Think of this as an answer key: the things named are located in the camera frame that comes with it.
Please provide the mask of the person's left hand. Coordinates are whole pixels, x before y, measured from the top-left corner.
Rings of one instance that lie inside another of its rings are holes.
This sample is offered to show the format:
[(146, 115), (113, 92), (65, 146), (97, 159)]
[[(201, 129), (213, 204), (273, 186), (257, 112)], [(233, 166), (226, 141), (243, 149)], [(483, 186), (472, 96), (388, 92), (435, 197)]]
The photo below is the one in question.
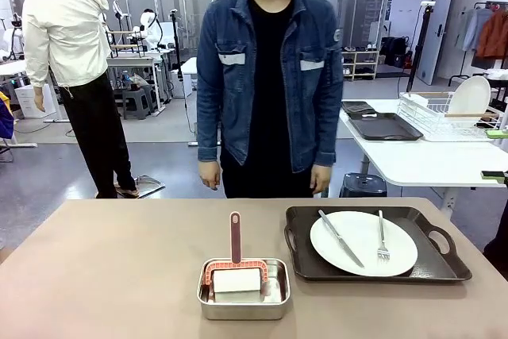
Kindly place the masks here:
[(325, 191), (330, 183), (332, 168), (314, 164), (311, 169), (310, 189), (313, 194)]

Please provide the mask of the person's right hand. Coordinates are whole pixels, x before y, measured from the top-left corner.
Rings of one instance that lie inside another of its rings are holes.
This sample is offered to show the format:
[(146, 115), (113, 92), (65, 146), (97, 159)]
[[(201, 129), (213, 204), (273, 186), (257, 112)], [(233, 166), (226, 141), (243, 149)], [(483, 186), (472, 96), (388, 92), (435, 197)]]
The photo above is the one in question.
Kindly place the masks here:
[(221, 182), (221, 168), (217, 161), (198, 162), (198, 171), (202, 183), (209, 189), (216, 191)]

